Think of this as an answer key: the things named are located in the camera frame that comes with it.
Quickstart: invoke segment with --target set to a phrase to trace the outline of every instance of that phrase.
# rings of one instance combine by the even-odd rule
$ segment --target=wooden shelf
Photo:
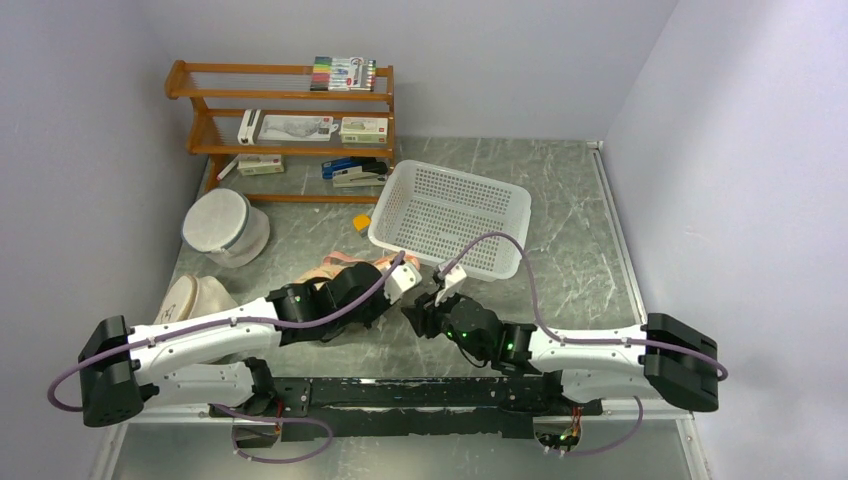
[[[395,165],[394,70],[392,66],[377,69],[377,85],[373,92],[312,92],[311,65],[249,65],[218,63],[174,62],[165,80],[168,98],[187,97],[194,108],[194,122],[186,148],[192,154],[208,154],[213,171],[206,189],[218,186],[215,178],[228,162],[229,155],[239,153],[310,155],[329,157],[377,157]],[[383,112],[347,110],[265,110],[271,115],[331,116],[386,118],[389,131],[386,145],[343,144],[338,132],[325,142],[270,142],[241,145],[236,141],[238,127],[244,115],[241,108],[209,108],[207,98],[268,99],[268,100],[332,100],[336,102],[381,102]],[[270,202],[343,202],[376,203],[374,196],[343,195],[272,195],[248,194],[253,201]]]
[[[268,115],[307,115],[319,117],[370,117],[386,118],[389,121],[389,131],[394,129],[394,114],[390,112],[339,112],[339,111],[309,111],[309,110],[265,110]],[[392,158],[393,145],[380,144],[344,144],[339,138],[338,131],[334,132],[329,141],[320,142],[274,142],[260,141],[258,145],[242,145],[236,141],[235,132],[244,116],[244,109],[221,108],[209,109],[195,116],[192,134],[189,135],[188,151],[192,154],[223,154],[236,155],[239,153],[280,154],[280,155],[318,155],[318,156],[359,156]]]

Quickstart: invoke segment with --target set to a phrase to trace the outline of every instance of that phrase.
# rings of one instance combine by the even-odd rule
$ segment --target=black metal base
[[[535,438],[533,418],[600,415],[601,402],[575,404],[562,396],[558,374],[525,377],[449,377],[405,379],[275,378],[283,417],[309,416],[327,422],[337,437],[471,435],[500,433],[504,438]],[[224,416],[214,409],[213,416]],[[273,417],[276,406],[261,414]],[[245,448],[271,446],[273,437],[239,430]],[[280,441],[313,440],[320,428],[288,424]]]

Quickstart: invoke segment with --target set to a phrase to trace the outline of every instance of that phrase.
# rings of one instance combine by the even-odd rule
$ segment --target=white plastic basket
[[[368,238],[379,247],[405,250],[438,266],[473,239],[504,232],[521,246],[530,223],[527,190],[479,175],[414,160],[389,176],[371,217]],[[460,264],[469,276],[492,281],[518,271],[521,255],[503,238],[478,243]]]

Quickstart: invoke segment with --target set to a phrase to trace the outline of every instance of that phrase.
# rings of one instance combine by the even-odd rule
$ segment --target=light purple wall
[[[606,137],[645,303],[713,335],[716,479],[845,478],[848,4],[681,1]]]
[[[0,477],[83,478],[102,432],[50,407],[47,384],[99,320],[151,320],[201,162],[183,148],[190,107],[163,92],[171,59],[134,2],[0,11]]]
[[[153,0],[188,62],[370,55],[396,69],[398,132],[599,139],[677,0]]]

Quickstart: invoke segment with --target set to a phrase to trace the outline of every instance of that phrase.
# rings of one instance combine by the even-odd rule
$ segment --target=white cardboard box
[[[387,118],[344,117],[339,130],[342,143],[387,142],[389,120]]]
[[[239,173],[242,175],[262,175],[266,173],[282,173],[286,171],[282,155],[262,155],[255,153],[240,153],[238,160]]]

